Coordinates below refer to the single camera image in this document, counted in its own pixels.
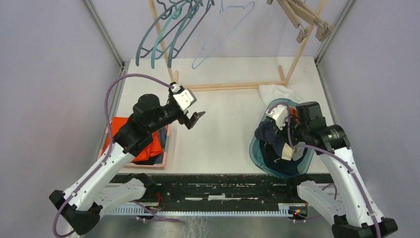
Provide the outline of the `light blue hanger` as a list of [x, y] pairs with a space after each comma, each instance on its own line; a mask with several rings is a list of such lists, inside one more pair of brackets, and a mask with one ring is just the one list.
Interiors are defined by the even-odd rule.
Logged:
[[254, 10], [254, 0], [222, 0], [218, 14], [212, 22], [199, 53], [194, 58], [191, 68], [198, 69], [212, 57], [230, 35], [243, 24]]

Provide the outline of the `brown orange underwear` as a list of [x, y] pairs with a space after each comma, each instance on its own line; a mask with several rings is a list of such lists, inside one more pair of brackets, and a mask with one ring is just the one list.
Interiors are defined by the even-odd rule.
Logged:
[[291, 123], [297, 123], [297, 124], [300, 123], [298, 113], [297, 113], [297, 110], [295, 108], [290, 108], [289, 119], [290, 119]]

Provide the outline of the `teal clip hanger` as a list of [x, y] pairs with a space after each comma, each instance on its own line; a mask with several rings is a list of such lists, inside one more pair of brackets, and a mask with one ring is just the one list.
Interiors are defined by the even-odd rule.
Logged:
[[158, 36], [157, 30], [160, 30], [161, 26], [163, 26], [163, 22], [159, 23], [157, 27], [154, 26], [156, 18], [159, 17], [161, 13], [163, 13], [163, 7], [157, 3], [153, 3], [152, 1], [153, 0], [150, 0], [148, 1], [148, 3], [151, 10], [153, 22], [148, 27], [147, 31], [145, 32], [137, 46], [137, 50], [135, 53], [135, 64], [137, 66], [140, 65], [141, 59], [144, 59], [146, 57], [151, 58], [151, 49], [154, 46], [154, 43]]
[[177, 11], [185, 10], [185, 14], [171, 28], [176, 31], [169, 44], [168, 62], [166, 63], [168, 68], [172, 68], [173, 59], [178, 57], [204, 17], [215, 6], [214, 0], [183, 0], [182, 3], [184, 5], [179, 7]]
[[163, 13], [156, 18], [154, 26], [163, 22], [157, 30], [157, 39], [151, 49], [151, 68], [156, 67], [156, 61], [164, 58], [166, 66], [172, 67], [172, 60], [177, 58], [181, 50], [190, 40], [194, 30], [187, 30], [196, 13], [201, 7], [199, 0], [154, 0], [163, 7]]

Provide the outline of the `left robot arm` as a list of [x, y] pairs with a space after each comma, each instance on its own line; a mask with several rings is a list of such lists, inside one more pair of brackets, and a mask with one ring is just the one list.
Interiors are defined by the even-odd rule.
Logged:
[[192, 129], [205, 112], [194, 112], [189, 118], [188, 108], [196, 102], [189, 90], [170, 94], [166, 105], [160, 104], [155, 94], [145, 94], [133, 106], [133, 113], [116, 135], [110, 137], [106, 151], [72, 186], [64, 191], [54, 190], [49, 199], [57, 209], [52, 231], [59, 238], [56, 226], [62, 217], [73, 233], [84, 235], [92, 230], [103, 216], [128, 203], [142, 199], [154, 199], [156, 189], [146, 174], [140, 174], [128, 182], [106, 190], [106, 185], [153, 142], [153, 133], [178, 121]]

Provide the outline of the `navy cream-band underwear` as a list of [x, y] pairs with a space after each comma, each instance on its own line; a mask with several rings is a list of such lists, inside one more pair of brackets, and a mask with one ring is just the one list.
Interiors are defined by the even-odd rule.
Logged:
[[276, 124], [269, 120], [260, 122], [254, 136], [260, 142], [263, 159], [268, 162], [278, 164], [301, 162], [307, 152], [306, 149], [292, 149], [284, 135], [278, 134]]

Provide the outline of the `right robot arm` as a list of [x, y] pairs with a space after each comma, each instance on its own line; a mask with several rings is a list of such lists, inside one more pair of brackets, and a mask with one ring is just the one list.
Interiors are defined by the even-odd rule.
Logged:
[[296, 179], [286, 188], [292, 202], [304, 200], [331, 225], [336, 238], [385, 238], [398, 230], [396, 221], [387, 218], [370, 196], [353, 157], [344, 129], [326, 124], [319, 103], [305, 102], [296, 106], [293, 115], [286, 102], [266, 112], [280, 131], [287, 132], [293, 148], [312, 149], [333, 179], [341, 202], [327, 195], [313, 180]]

